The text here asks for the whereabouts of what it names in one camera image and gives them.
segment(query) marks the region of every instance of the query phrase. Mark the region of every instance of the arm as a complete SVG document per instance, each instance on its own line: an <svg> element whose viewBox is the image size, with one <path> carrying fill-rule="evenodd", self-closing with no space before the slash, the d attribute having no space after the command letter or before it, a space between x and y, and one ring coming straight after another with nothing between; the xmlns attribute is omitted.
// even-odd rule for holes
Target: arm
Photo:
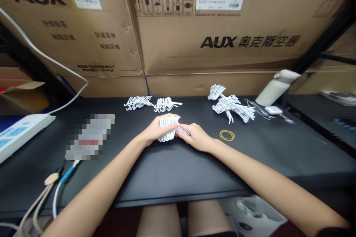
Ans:
<svg viewBox="0 0 356 237"><path fill-rule="evenodd" d="M306 236L316 236L327 227L348 227L339 214L279 172L211 138L199 125L181 124L180 127L192 136L177 131L179 137L221 160Z"/></svg>
<svg viewBox="0 0 356 237"><path fill-rule="evenodd" d="M135 137L58 215L42 237L89 237L104 218L124 180L145 147L179 123L160 128L154 121Z"/></svg>

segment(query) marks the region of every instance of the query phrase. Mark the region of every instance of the power strip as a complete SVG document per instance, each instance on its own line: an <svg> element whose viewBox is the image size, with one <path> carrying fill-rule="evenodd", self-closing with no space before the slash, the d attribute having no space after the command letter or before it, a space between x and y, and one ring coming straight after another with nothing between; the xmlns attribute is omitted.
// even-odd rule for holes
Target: power strip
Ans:
<svg viewBox="0 0 356 237"><path fill-rule="evenodd" d="M56 119L48 114L25 116L0 133L0 164Z"/></svg>

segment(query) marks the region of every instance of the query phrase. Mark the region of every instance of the red object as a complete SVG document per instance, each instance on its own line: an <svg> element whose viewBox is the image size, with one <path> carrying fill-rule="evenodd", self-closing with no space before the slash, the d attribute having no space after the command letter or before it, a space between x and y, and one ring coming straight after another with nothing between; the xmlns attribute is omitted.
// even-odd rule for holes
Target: red object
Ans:
<svg viewBox="0 0 356 237"><path fill-rule="evenodd" d="M79 145L98 145L99 140L78 140Z"/></svg>

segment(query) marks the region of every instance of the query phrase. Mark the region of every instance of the desk surface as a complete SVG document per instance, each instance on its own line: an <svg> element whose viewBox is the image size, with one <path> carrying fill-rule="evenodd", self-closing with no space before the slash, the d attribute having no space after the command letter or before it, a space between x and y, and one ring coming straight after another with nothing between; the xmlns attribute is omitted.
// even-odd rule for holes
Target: desk surface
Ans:
<svg viewBox="0 0 356 237"><path fill-rule="evenodd" d="M233 114L235 123L229 125L225 114L212 110L215 101L206 97L172 100L183 103L172 110L182 117L181 123L198 123L215 138L219 138L221 130L231 130L236 138L228 143L230 146L281 172L307 190L356 184L356 160L287 111L285 115L296 121L296 125L280 117L267 121L259 115L255 121L245 124L237 114ZM81 162L60 193L58 206L66 206L159 115L148 106L126 111L123 106L126 102L127 99L77 99L57 112L51 125L0 165L0 218L24 215L43 190L45 178L63 163L71 134L82 128L81 124L85 124L91 113L115 113L115 125L103 154L98 160ZM145 149L113 206L162 204L248 193L251 189L224 164L175 138L165 143L155 141ZM45 203L43 214L51 213L53 194Z"/></svg>
<svg viewBox="0 0 356 237"><path fill-rule="evenodd" d="M356 134L334 122L342 117L356 121L356 106L343 106L320 94L290 95L288 104L356 149Z"/></svg>

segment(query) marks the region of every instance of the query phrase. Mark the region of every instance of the yellow rubber band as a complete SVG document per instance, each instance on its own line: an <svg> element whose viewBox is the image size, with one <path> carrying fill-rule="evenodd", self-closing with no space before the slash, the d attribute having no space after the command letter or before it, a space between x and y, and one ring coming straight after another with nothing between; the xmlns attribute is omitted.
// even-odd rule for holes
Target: yellow rubber band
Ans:
<svg viewBox="0 0 356 237"><path fill-rule="evenodd" d="M223 133L228 133L231 135L231 138L225 138L223 136ZM235 139L235 134L232 131L227 131L227 130L222 130L220 132L220 138L223 139L224 141L233 141Z"/></svg>

